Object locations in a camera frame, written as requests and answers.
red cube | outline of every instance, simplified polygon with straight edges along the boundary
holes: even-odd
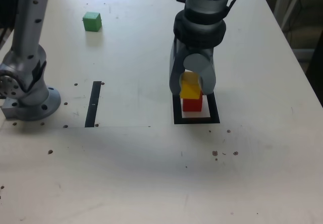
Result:
[[[203,93],[200,92],[199,99],[183,99],[183,112],[202,111]]]

white table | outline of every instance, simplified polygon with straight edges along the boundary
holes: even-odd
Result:
[[[266,1],[237,0],[225,19],[214,125],[173,124],[183,7],[49,0],[40,44],[62,105],[32,123],[1,114],[1,224],[322,223],[323,109]],[[86,11],[101,13],[98,33],[84,31]],[[93,81],[105,83],[99,127],[84,128]]]

black tape strip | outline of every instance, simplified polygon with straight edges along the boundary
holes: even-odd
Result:
[[[94,81],[92,85],[89,107],[87,109],[85,127],[94,127],[97,105],[99,103],[101,81]]]
[[[183,118],[182,117],[182,104],[179,95],[173,95],[173,113],[174,124],[215,124],[220,123],[216,98],[214,93],[209,94],[207,97],[208,110],[210,117],[200,118]]]

green cube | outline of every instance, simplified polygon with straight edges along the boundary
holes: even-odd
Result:
[[[83,16],[83,24],[86,31],[98,31],[102,26],[100,13],[86,12]]]

metal robot arm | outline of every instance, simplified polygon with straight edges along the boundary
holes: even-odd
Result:
[[[216,85],[213,49],[226,32],[223,18],[231,6],[228,0],[186,0],[184,10],[175,17],[175,39],[170,59],[170,89],[181,91],[181,75],[186,70],[199,75],[204,95],[212,94]]]
[[[60,106],[57,90],[46,86],[46,53],[39,45],[48,0],[19,0],[12,47],[0,65],[0,93],[7,119],[40,120]]]

